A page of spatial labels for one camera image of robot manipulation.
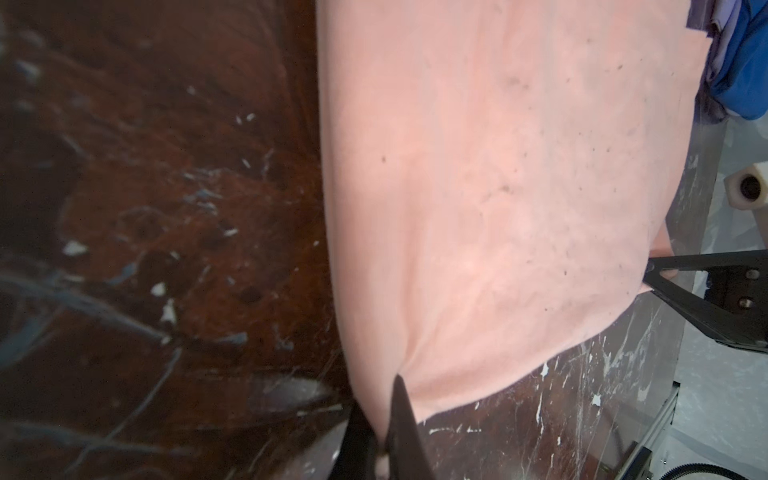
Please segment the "pink graphic t-shirt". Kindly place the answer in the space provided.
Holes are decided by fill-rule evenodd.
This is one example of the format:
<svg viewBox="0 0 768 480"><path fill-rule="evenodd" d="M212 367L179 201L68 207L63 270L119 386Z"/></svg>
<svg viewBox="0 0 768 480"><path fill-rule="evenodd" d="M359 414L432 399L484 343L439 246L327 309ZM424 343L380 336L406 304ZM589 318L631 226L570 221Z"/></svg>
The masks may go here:
<svg viewBox="0 0 768 480"><path fill-rule="evenodd" d="M686 1L320 1L338 329L379 437L611 325L666 250L709 41Z"/></svg>

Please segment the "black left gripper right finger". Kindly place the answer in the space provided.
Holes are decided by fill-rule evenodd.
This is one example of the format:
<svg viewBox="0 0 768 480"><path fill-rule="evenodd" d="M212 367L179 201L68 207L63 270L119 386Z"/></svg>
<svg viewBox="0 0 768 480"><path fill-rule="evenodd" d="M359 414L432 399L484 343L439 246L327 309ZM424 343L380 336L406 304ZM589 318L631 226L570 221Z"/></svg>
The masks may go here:
<svg viewBox="0 0 768 480"><path fill-rule="evenodd" d="M385 442L389 475L395 480L434 480L405 382L396 376L390 409L390 423Z"/></svg>

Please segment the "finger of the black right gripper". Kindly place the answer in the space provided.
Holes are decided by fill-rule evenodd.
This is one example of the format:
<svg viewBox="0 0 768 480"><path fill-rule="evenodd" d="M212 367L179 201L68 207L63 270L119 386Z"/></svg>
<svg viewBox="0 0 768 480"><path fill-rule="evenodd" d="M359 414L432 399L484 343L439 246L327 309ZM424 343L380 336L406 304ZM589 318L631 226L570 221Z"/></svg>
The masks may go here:
<svg viewBox="0 0 768 480"><path fill-rule="evenodd" d="M725 268L755 270L758 274L753 276L753 279L759 279L767 273L767 251L752 250L650 258L643 281L649 282L654 276L660 276L664 270L709 271Z"/></svg>
<svg viewBox="0 0 768 480"><path fill-rule="evenodd" d="M657 297L709 339L734 349L755 353L767 351L767 341L730 342L724 338L714 323L715 306L705 299L705 293L699 297L664 277L653 277L646 283Z"/></svg>

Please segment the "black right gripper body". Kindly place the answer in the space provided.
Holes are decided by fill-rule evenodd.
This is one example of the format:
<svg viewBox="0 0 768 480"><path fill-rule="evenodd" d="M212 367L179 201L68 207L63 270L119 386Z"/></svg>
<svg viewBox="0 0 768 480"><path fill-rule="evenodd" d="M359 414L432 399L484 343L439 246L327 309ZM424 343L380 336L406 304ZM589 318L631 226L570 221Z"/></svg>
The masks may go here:
<svg viewBox="0 0 768 480"><path fill-rule="evenodd" d="M715 306L715 326L730 342L767 341L767 279L757 268L708 272L705 299Z"/></svg>

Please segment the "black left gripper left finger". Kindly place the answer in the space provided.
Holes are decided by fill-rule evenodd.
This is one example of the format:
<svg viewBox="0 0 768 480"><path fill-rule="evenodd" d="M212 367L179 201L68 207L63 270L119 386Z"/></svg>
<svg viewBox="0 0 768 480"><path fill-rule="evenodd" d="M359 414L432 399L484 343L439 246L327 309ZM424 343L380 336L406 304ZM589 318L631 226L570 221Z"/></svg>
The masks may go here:
<svg viewBox="0 0 768 480"><path fill-rule="evenodd" d="M354 403L328 479L375 480L378 452L375 432L359 404Z"/></svg>

